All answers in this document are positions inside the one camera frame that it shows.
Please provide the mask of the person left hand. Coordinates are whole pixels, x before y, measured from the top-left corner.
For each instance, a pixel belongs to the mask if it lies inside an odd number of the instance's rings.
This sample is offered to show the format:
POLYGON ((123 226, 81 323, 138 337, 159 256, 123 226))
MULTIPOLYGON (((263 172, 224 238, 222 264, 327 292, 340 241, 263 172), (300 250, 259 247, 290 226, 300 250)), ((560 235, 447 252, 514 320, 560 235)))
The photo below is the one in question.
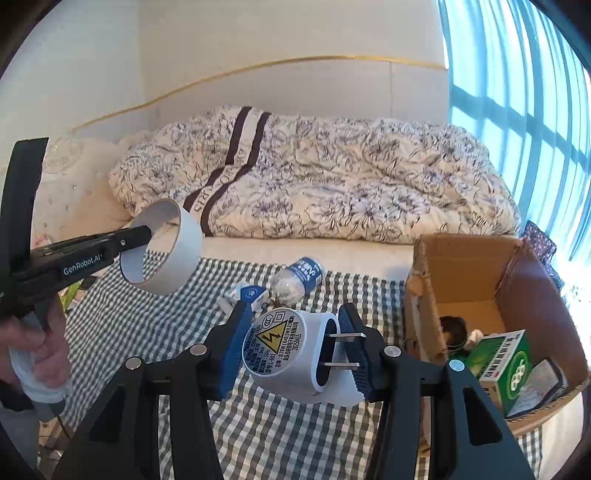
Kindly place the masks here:
POLYGON ((19 381, 11 366, 8 349, 25 350, 34 357, 33 376, 48 388, 63 386, 70 378, 69 347, 64 337, 66 318, 58 296, 48 310, 50 330, 38 331, 16 317, 1 320, 1 380, 10 386, 19 381))

